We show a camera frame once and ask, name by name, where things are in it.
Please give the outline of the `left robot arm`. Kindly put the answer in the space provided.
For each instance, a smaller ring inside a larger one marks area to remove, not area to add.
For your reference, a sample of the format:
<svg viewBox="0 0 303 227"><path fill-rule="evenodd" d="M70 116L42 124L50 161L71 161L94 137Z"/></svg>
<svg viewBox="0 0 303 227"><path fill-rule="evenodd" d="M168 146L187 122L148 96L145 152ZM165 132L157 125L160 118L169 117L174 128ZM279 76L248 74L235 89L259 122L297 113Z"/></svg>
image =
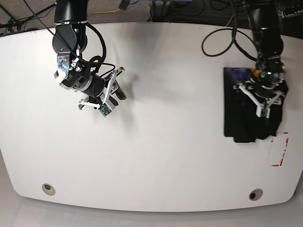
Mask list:
<svg viewBox="0 0 303 227"><path fill-rule="evenodd" d="M257 75L252 75L250 79L252 82L252 91L266 101L274 100L274 94L277 97L280 96L275 91L275 88L283 83L285 78L285 66L281 61L284 44L281 38L275 2L273 0L244 0L242 2L252 30L253 43L258 54L256 58L253 58L240 48L236 41L238 28L237 14L232 0L230 1L230 5L235 19L230 44L218 54L208 54L204 50L205 38L201 44L202 52L207 57L218 57L225 54L232 45L236 45L240 52L256 63L255 71Z"/></svg>

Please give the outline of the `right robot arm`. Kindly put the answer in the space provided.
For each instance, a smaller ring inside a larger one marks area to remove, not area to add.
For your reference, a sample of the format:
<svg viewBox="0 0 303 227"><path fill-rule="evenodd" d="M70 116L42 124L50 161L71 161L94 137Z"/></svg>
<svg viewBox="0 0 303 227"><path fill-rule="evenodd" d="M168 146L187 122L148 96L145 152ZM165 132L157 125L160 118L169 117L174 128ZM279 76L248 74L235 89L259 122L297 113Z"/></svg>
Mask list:
<svg viewBox="0 0 303 227"><path fill-rule="evenodd" d="M87 22L88 1L86 0L58 0L56 2L53 36L53 49L57 53L57 71L55 78L64 89L79 91L88 96L88 101L100 104L101 95L106 88L111 89L111 94L116 94L120 100L125 100L126 95L119 84L114 81L109 84L113 76L115 65L112 69L97 75L105 62L107 48L101 33ZM88 39L86 29L90 28L99 38L102 54L92 57L89 61L83 59L82 53L87 47Z"/></svg>

